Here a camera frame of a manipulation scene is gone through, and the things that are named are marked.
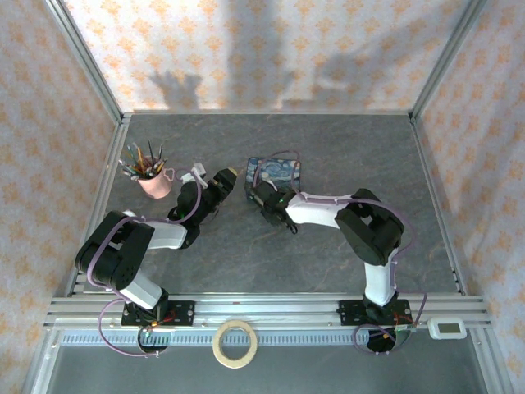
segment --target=gray floor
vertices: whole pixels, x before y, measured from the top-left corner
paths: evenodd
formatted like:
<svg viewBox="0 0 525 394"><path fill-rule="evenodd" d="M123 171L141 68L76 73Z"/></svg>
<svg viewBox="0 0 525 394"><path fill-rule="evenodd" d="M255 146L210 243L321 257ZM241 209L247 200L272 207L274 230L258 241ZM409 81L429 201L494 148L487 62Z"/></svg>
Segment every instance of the gray floor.
<svg viewBox="0 0 525 394"><path fill-rule="evenodd" d="M175 347L137 360L104 347L62 347L49 393L483 394L473 343L434 341L427 332L388 356L349 346L259 347L242 369L227 369L211 347Z"/></svg>
<svg viewBox="0 0 525 394"><path fill-rule="evenodd" d="M240 174L216 219L202 226L189 249L147 253L143 270L169 292L363 293L363 264L339 231L303 225L293 236L270 226L246 200L247 159L283 149L302 155L302 190L345 195L368 188L411 219L419 241L399 262L399 288L456 291L407 117L134 115L126 144L146 147L148 140L164 144L168 167L202 162L209 176L225 167ZM152 200L117 173L107 210L165 217L179 188Z"/></svg>

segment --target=white object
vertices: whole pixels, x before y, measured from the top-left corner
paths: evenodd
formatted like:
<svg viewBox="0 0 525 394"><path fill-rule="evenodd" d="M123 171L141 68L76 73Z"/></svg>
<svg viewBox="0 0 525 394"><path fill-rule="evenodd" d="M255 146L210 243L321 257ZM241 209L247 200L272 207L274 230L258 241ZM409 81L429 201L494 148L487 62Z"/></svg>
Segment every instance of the white object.
<svg viewBox="0 0 525 394"><path fill-rule="evenodd" d="M206 183L204 181L204 179L202 178L203 176L206 175L206 170L204 169L203 164L202 163L194 163L194 166L191 168L191 172L193 174L195 174L195 176L197 176L197 179L199 180L200 185L204 189L207 189L208 188L208 183ZM182 184L183 185L185 183L188 183L188 182L195 182L195 178L189 172L184 174L180 179L182 180Z"/></svg>
<svg viewBox="0 0 525 394"><path fill-rule="evenodd" d="M140 270L120 293L144 309L153 309L162 295L162 288L151 282Z"/></svg>
<svg viewBox="0 0 525 394"><path fill-rule="evenodd" d="M286 213L294 223L312 223L320 224L321 226L329 226L339 229L336 223L337 213L343 209L347 203L333 204L333 201L348 201L352 195L342 195L339 197L331 197L325 195L309 195L308 193L301 193L306 200L302 199L300 195L296 195L288 203ZM325 199L326 204L311 199ZM392 265L392 256L397 253L397 249L393 250L388 259L388 263L383 266L376 266L369 263L364 264L364 272L367 278L367 286L364 295L374 304L383 306L390 301L395 294L395 289L392 287L390 276Z"/></svg>
<svg viewBox="0 0 525 394"><path fill-rule="evenodd" d="M364 264L364 273L367 286L364 295L376 305L384 306L395 294L395 289L390 281L392 262L388 260L386 266Z"/></svg>
<svg viewBox="0 0 525 394"><path fill-rule="evenodd" d="M342 195L341 197L330 197L325 195L309 195L308 193L302 192L306 198L301 199L300 195L296 195L288 203L286 213L290 216L290 219L296 224L312 223L320 224L321 226L329 226L339 228L336 223L337 213L343 209L347 204L323 204L310 202L308 199L325 199L327 202L334 200L345 200L351 199L352 195Z"/></svg>
<svg viewBox="0 0 525 394"><path fill-rule="evenodd" d="M162 222L145 222L148 226L153 227L151 240L148 249L179 249L184 243L188 230L181 224L170 224Z"/></svg>
<svg viewBox="0 0 525 394"><path fill-rule="evenodd" d="M432 339L464 339L467 337L464 321L454 316L430 318L427 326Z"/></svg>
<svg viewBox="0 0 525 394"><path fill-rule="evenodd" d="M237 360L229 359L222 351L222 338L228 331L234 328L246 332L249 336L248 352ZM225 367L232 369L243 368L248 365L255 356L255 352L257 351L257 335L255 335L253 328L246 322L243 322L242 320L230 320L217 329L215 337L213 338L212 348L213 355L215 355L217 361Z"/></svg>

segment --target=small box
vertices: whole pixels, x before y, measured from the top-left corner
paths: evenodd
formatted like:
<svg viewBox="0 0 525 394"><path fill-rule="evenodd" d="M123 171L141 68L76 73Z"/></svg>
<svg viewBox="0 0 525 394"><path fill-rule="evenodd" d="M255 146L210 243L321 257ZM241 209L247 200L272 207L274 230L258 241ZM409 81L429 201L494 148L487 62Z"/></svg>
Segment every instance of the small box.
<svg viewBox="0 0 525 394"><path fill-rule="evenodd" d="M244 180L244 190L246 197L249 199L249 187L253 184L253 176L257 165L264 160L264 158L249 158L248 166L246 167L246 178ZM259 172L259 180L270 181L275 187L282 192L292 191L292 169L294 168L296 160L289 160L284 158L269 158ZM294 181L298 189L300 189L300 172L301 163L297 164L295 168Z"/></svg>

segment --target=digital display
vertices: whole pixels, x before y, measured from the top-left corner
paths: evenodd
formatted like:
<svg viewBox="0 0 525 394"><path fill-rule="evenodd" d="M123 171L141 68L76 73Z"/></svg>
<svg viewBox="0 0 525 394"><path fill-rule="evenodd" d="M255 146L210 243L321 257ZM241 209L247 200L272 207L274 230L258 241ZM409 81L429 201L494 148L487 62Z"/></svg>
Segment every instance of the digital display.
<svg viewBox="0 0 525 394"><path fill-rule="evenodd" d="M457 323L438 323L437 327L442 334L457 334L461 332Z"/></svg>

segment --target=floral wall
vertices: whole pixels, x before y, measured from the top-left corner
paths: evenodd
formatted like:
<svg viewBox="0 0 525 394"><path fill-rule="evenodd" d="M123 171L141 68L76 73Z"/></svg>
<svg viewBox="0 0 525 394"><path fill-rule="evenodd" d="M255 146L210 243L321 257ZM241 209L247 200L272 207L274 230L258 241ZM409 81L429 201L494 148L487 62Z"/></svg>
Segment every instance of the floral wall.
<svg viewBox="0 0 525 394"><path fill-rule="evenodd" d="M525 392L525 7L489 0L418 125L468 289Z"/></svg>
<svg viewBox="0 0 525 394"><path fill-rule="evenodd" d="M66 0L125 112L407 112L468 0Z"/></svg>
<svg viewBox="0 0 525 394"><path fill-rule="evenodd" d="M18 393L113 124L44 1L0 7L0 67L0 392Z"/></svg>

